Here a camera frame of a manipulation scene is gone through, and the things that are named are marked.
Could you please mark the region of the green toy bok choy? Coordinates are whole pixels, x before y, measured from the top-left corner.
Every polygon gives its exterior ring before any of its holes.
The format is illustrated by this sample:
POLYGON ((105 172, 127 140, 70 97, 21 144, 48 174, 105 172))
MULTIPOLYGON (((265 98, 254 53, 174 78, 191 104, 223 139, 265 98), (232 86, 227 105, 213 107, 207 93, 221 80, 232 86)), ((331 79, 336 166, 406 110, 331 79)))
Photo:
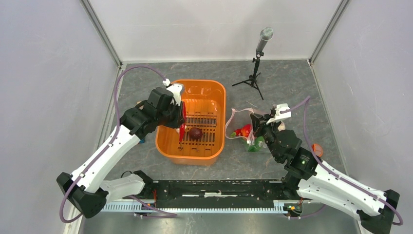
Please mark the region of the green toy bok choy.
POLYGON ((252 140, 243 140, 244 147, 248 152, 259 152, 267 150, 267 145, 262 136, 252 140))

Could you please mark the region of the orange plastic basket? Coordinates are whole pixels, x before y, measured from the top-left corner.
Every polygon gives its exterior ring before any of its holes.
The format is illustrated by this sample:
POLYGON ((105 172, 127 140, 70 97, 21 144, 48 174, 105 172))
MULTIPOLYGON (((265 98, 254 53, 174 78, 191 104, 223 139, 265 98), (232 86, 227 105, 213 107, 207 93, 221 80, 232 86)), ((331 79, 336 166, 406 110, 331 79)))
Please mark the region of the orange plastic basket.
POLYGON ((156 134, 159 153, 176 164, 208 166, 216 162, 225 144, 226 90, 218 81, 179 79, 184 85, 182 101, 186 105, 186 128, 182 143, 176 130, 160 126, 156 134), (191 140, 190 128, 203 132, 200 140, 191 140))

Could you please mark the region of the dark purple toy plum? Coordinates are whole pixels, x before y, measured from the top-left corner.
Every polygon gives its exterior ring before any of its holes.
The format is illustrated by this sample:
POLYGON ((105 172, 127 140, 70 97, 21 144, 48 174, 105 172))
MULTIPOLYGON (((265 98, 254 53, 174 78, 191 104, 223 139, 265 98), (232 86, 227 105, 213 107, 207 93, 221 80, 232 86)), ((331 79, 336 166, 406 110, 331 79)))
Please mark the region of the dark purple toy plum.
POLYGON ((200 140, 203 137, 203 132, 200 128, 192 127, 188 132, 188 136, 191 140, 200 140))

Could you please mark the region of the silver microphone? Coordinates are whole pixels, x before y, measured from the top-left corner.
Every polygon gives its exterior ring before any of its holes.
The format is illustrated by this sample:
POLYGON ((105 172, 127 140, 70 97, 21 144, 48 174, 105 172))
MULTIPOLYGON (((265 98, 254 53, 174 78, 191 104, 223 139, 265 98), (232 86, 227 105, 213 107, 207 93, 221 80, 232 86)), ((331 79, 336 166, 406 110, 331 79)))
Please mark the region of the silver microphone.
POLYGON ((256 54, 259 56, 263 56, 263 50, 268 43, 273 38, 274 30, 271 27, 266 27, 260 32, 260 39, 259 43, 256 47, 256 54))

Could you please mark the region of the red toy chili pepper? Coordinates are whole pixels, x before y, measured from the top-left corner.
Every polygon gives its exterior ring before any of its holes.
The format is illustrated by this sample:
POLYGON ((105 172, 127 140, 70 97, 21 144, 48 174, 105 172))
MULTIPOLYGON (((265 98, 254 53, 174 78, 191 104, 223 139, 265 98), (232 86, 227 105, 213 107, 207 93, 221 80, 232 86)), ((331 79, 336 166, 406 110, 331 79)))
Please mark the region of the red toy chili pepper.
POLYGON ((232 133, 230 134, 230 138, 242 137, 242 136, 243 136, 243 135, 242 135, 242 129, 241 129, 241 128, 236 129, 234 132, 232 132, 232 133))

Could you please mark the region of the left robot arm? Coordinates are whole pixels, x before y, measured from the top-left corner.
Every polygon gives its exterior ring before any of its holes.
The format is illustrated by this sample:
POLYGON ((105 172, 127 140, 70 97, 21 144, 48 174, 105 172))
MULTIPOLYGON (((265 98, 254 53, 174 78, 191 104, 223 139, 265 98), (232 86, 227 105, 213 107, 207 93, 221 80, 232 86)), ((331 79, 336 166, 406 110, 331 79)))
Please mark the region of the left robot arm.
POLYGON ((147 100, 124 112, 117 126, 98 150, 72 173, 62 172, 56 179, 65 202, 76 207, 82 216, 97 215, 107 203, 130 195, 148 198, 153 185, 140 175, 106 180, 119 160, 158 126, 178 129, 185 122, 184 86, 175 83, 167 88, 153 89, 147 100))

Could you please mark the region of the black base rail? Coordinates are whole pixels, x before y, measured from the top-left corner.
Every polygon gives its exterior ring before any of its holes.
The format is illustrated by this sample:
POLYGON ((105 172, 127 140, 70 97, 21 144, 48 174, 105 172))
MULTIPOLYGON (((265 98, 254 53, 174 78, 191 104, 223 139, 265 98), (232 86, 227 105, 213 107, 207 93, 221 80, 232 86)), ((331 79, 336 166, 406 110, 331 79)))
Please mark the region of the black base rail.
POLYGON ((158 180, 136 198, 161 208, 271 208, 274 201, 300 201, 279 180, 158 180))

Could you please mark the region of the black tripod stand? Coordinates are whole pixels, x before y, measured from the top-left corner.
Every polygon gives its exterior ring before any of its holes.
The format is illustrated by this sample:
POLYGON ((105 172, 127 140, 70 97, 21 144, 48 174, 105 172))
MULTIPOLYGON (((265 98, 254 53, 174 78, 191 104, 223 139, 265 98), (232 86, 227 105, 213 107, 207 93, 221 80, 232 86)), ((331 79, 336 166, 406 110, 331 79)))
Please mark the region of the black tripod stand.
POLYGON ((257 77, 261 74, 258 72, 260 62, 261 62, 261 56, 263 56, 263 53, 257 53, 256 56, 252 59, 252 62, 254 63, 254 69, 253 69, 253 74, 249 75, 248 79, 237 82, 232 84, 232 87, 240 85, 240 84, 246 84, 254 89, 256 89, 259 92, 259 95, 262 100, 264 100, 263 95, 260 91, 260 88, 257 83, 257 77))

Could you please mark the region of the red toy tomato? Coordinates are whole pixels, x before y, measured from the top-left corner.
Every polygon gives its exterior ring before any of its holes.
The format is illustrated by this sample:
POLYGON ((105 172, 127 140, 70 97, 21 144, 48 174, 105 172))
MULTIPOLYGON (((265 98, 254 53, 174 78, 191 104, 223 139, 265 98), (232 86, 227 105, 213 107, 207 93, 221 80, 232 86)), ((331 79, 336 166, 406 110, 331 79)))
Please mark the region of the red toy tomato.
POLYGON ((245 126, 241 128, 240 135, 243 137, 249 137, 251 130, 252 130, 251 124, 246 124, 245 126))

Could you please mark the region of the clear polka dot zip bag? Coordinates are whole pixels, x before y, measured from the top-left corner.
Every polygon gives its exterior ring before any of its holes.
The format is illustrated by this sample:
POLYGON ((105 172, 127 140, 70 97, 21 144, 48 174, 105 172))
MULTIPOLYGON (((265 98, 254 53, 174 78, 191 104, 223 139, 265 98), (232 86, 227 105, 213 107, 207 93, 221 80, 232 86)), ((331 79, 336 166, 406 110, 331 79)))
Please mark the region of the clear polka dot zip bag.
POLYGON ((236 140, 238 142, 241 142, 243 147, 244 147, 243 140, 248 140, 248 139, 252 140, 252 139, 256 138, 256 137, 254 137, 254 135, 252 133, 252 130, 251 130, 251 133, 250 133, 249 137, 240 136, 240 137, 230 138, 230 134, 232 132, 234 132, 236 129, 242 128, 246 124, 251 124, 252 125, 250 114, 260 114, 260 115, 262 115, 263 112, 259 111, 259 110, 256 110, 256 109, 253 109, 253 108, 245 108, 245 109, 242 109, 242 110, 236 110, 236 109, 232 108, 231 111, 232 111, 231 116, 225 124, 225 137, 227 139, 230 139, 230 140, 236 140))

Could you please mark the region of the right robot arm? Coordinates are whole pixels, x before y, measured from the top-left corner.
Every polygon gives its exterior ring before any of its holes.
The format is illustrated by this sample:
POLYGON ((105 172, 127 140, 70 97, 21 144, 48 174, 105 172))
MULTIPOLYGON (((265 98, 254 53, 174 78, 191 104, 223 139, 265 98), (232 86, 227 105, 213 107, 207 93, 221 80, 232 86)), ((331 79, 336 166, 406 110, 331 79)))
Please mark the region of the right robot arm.
POLYGON ((374 189, 334 169, 303 148, 294 131, 280 131, 282 122, 274 116, 250 114, 250 117, 253 136, 263 137, 274 160, 287 171, 281 186, 284 197, 299 196, 323 203, 358 220, 373 234, 390 233, 399 193, 374 189))

